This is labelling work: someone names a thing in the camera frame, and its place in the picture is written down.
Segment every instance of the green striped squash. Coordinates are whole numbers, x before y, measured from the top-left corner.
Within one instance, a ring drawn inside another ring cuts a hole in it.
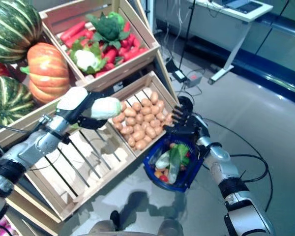
[[[9,125],[34,109],[28,88],[7,76],[0,76],[0,124]]]
[[[39,13],[32,5],[24,0],[0,0],[0,62],[24,59],[42,30]]]

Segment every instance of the red tomato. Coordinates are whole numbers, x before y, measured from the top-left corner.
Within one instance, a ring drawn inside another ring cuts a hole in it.
[[[166,175],[162,175],[162,176],[160,176],[159,179],[160,179],[161,181],[163,181],[163,182],[168,182],[168,178],[167,178]]]

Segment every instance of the shoe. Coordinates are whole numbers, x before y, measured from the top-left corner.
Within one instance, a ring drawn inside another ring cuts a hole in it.
[[[113,221],[116,227],[116,231],[120,231],[120,214],[118,213],[118,211],[114,210],[110,214],[110,219]]]

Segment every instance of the blue basket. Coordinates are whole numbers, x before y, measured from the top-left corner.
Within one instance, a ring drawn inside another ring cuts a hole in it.
[[[189,148],[189,164],[186,167],[186,170],[179,172],[177,180],[174,184],[168,184],[159,180],[155,175],[155,163],[161,154],[169,150],[169,144],[184,144]],[[175,136],[175,135],[165,135],[163,136],[149,151],[147,157],[144,159],[144,169],[147,173],[147,176],[155,183],[157,186],[171,190],[185,192],[187,188],[190,188],[191,183],[193,182],[196,174],[198,173],[203,160],[198,160],[198,157],[195,155],[194,145],[185,138]]]

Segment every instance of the desk leg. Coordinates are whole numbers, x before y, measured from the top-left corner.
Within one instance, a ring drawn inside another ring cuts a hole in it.
[[[249,23],[245,23],[243,22],[243,24],[247,24],[245,29],[243,30],[242,34],[241,34],[241,37],[238,41],[238,43],[235,45],[235,47],[233,48],[231,54],[229,55],[229,57],[227,58],[227,61],[224,65],[224,67],[222,69],[220,69],[217,73],[215,73],[209,80],[208,80],[208,83],[210,85],[213,85],[218,79],[220,79],[223,75],[225,75],[227,72],[229,72],[231,69],[234,68],[234,66],[232,65],[232,62],[238,52],[238,50],[240,49],[242,43],[244,42],[246,36],[247,36],[247,33],[249,32],[250,30],[250,27],[251,27],[251,22]]]

